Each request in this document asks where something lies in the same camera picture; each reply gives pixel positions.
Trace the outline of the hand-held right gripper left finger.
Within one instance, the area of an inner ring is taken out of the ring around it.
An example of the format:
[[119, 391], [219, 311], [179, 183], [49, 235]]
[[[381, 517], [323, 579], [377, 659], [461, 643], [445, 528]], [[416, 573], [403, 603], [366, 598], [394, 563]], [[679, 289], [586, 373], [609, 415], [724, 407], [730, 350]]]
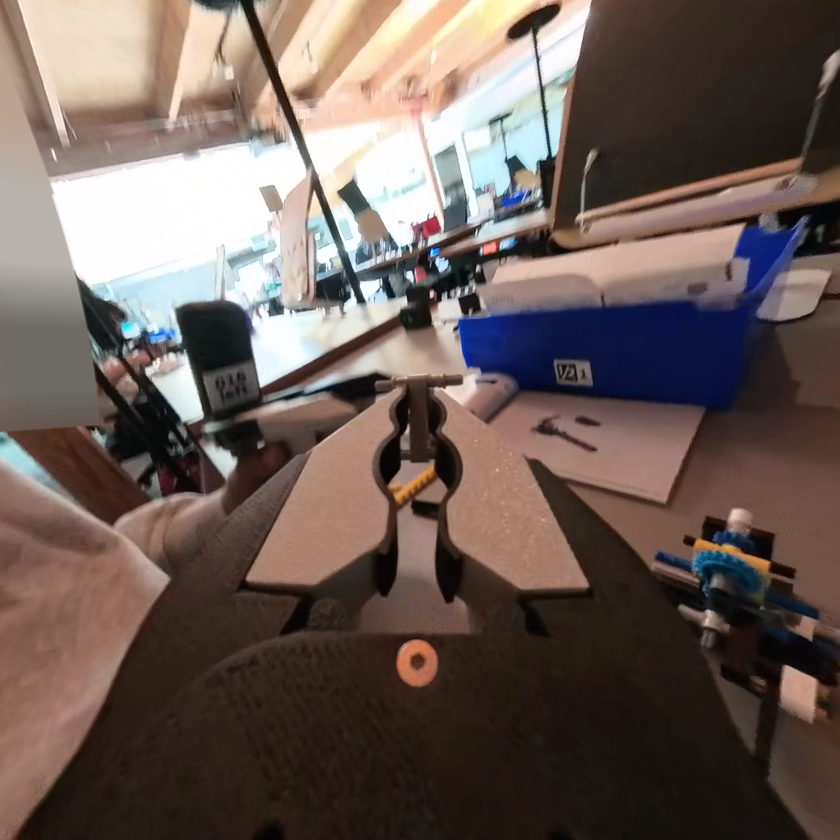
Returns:
[[257, 552], [245, 587], [311, 599], [386, 596], [396, 580], [404, 387], [317, 444]]

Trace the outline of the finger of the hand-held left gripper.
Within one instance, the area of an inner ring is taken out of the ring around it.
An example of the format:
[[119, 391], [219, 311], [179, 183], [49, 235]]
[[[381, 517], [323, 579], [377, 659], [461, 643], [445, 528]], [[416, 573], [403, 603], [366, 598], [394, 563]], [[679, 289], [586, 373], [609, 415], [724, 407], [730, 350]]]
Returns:
[[483, 423], [489, 423], [519, 393], [518, 383], [502, 373], [470, 372], [453, 385], [453, 399]]

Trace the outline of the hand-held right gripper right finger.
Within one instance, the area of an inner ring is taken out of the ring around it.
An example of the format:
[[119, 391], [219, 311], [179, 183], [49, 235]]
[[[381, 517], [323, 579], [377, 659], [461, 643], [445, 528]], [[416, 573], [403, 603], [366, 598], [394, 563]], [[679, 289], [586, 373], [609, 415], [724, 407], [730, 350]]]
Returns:
[[590, 590], [526, 458], [443, 390], [433, 404], [435, 575], [447, 603], [510, 604]]

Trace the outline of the grey lego axle piece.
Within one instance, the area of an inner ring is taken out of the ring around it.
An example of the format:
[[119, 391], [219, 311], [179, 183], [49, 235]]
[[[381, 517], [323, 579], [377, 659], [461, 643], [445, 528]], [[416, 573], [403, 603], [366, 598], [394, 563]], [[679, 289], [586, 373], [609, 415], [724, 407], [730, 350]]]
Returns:
[[436, 443], [429, 429], [430, 404], [435, 389], [461, 385], [462, 374], [410, 374], [384, 378], [374, 383], [378, 393], [403, 389], [407, 399], [408, 446], [402, 448], [401, 459], [413, 464], [430, 463], [436, 455]]

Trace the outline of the person's left forearm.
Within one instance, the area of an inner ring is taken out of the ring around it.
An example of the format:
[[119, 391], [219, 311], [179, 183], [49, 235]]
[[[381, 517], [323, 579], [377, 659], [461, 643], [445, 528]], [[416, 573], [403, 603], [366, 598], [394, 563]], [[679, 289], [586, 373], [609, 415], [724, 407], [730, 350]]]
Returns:
[[181, 493], [112, 526], [2, 465], [2, 838], [87, 736], [175, 562], [225, 513], [222, 490]]

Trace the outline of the yellow toothed lego piece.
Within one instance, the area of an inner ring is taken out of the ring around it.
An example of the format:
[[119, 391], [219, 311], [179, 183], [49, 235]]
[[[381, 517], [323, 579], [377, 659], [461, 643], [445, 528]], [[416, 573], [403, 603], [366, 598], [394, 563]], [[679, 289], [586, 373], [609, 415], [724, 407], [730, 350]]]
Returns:
[[395, 504], [402, 508], [423, 493], [436, 479], [436, 469], [431, 465], [405, 483], [396, 481], [391, 483], [388, 490], [392, 494]]

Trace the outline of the lego instruction booklet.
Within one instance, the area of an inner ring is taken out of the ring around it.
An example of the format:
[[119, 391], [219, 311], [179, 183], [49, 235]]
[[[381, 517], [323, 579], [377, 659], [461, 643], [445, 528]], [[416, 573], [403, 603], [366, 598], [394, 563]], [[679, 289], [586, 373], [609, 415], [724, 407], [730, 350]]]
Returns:
[[490, 426], [559, 478], [664, 505], [705, 413], [690, 405], [520, 392]]

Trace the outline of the blue black lego assembly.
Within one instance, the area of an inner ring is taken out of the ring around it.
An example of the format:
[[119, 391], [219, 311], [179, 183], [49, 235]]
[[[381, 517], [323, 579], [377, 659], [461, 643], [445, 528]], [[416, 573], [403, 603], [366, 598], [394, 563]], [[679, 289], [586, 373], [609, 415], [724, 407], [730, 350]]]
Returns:
[[651, 568], [720, 677], [759, 702], [752, 753], [765, 778], [781, 713], [829, 718], [839, 670], [838, 627], [795, 593], [797, 570], [774, 558], [774, 542], [733, 508], [684, 537], [688, 557], [659, 551]]

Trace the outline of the person's left hand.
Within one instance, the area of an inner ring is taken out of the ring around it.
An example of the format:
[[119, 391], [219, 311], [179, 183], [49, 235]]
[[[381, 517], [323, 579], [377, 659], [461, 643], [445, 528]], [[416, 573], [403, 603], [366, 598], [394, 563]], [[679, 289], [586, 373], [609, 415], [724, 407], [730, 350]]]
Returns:
[[287, 443], [281, 441], [268, 442], [238, 457], [221, 490], [220, 504], [224, 515], [230, 516], [289, 464], [305, 464], [306, 459], [304, 454], [291, 452]]

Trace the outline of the black tripod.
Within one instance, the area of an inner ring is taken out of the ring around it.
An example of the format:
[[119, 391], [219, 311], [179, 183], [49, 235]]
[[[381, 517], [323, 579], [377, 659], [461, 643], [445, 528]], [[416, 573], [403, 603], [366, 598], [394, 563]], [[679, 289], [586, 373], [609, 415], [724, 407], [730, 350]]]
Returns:
[[126, 335], [127, 313], [77, 278], [108, 454], [152, 498], [202, 492], [202, 450], [147, 374], [161, 360], [147, 332]]

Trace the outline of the small black device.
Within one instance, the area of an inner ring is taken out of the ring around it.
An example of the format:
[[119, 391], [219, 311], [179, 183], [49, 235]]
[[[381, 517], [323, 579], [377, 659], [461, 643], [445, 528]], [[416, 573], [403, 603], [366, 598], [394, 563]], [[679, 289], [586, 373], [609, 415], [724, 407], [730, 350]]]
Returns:
[[427, 287], [410, 286], [405, 289], [405, 297], [406, 303], [398, 313], [404, 330], [411, 332], [432, 327], [434, 291]]

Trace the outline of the small white cardboard box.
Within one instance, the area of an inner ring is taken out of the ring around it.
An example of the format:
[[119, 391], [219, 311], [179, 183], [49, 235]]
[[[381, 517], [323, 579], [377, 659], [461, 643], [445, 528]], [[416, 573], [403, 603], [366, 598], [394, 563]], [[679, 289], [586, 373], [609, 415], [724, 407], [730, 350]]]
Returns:
[[479, 293], [481, 307], [491, 314], [554, 312], [602, 308], [601, 289], [581, 274], [532, 277], [500, 281], [484, 286]]

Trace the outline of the blue plastic bin white label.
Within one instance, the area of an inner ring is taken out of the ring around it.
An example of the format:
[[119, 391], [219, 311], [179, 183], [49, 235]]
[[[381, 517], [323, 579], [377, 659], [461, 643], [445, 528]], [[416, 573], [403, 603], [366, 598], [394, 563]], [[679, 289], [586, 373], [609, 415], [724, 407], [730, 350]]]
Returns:
[[522, 391], [579, 393], [726, 410], [737, 399], [763, 326], [758, 309], [789, 268], [811, 219], [769, 233], [748, 226], [749, 260], [735, 302], [692, 301], [463, 317], [469, 368], [510, 376]]

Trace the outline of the black slanted pole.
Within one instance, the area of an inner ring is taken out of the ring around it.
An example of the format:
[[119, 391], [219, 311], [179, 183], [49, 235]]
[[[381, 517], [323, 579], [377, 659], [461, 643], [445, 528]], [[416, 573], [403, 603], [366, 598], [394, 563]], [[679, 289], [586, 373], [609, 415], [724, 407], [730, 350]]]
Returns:
[[283, 117], [286, 119], [288, 129], [290, 131], [292, 139], [294, 140], [295, 145], [297, 146], [297, 151], [299, 152], [301, 160], [307, 168], [307, 171], [311, 173], [313, 192], [315, 197], [318, 199], [325, 223], [330, 231], [333, 243], [336, 245], [336, 248], [338, 250], [343, 272], [347, 278], [347, 281], [350, 283], [350, 287], [355, 300], [361, 306], [365, 306], [366, 299], [364, 298], [360, 282], [355, 274], [355, 270], [353, 264], [351, 263], [350, 256], [344, 245], [341, 231], [333, 214], [333, 210], [331, 209], [329, 201], [323, 190], [319, 174], [312, 161], [308, 145], [301, 131], [301, 126], [298, 121], [297, 115], [294, 111], [294, 108], [292, 107], [291, 100], [289, 99], [289, 96], [287, 94], [287, 90], [285, 89], [284, 84], [280, 78], [278, 63], [276, 62], [275, 57], [269, 46], [266, 32], [259, 21], [259, 16], [256, 12], [255, 2], [242, 1], [241, 6], [243, 8], [248, 23], [250, 33], [253, 37], [253, 40], [255, 41], [255, 46], [259, 58], [264, 69], [266, 70], [269, 84], [276, 95], [276, 99], [280, 106], [280, 111]]

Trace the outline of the black floor stand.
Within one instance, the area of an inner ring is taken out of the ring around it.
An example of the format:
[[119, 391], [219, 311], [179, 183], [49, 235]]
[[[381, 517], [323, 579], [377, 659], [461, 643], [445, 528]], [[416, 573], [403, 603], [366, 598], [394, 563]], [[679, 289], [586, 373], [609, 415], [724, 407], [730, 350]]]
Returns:
[[539, 48], [539, 32], [559, 16], [560, 10], [561, 3], [547, 3], [537, 7], [511, 24], [506, 32], [507, 42], [515, 43], [520, 40], [527, 39], [530, 41], [532, 47], [534, 66], [537, 75], [542, 131], [546, 149], [544, 158], [541, 159], [538, 164], [542, 203], [545, 206], [550, 204], [552, 197], [555, 155], [553, 154], [550, 136], [549, 113], [545, 96], [545, 86], [543, 82], [542, 62]]

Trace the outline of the black board wooden frame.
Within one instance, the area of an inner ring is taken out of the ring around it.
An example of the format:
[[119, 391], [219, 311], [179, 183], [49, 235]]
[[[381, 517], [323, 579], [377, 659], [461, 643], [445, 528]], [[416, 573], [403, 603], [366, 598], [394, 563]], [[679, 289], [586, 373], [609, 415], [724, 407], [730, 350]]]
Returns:
[[838, 39], [838, 2], [592, 2], [566, 98], [554, 242], [837, 216]]

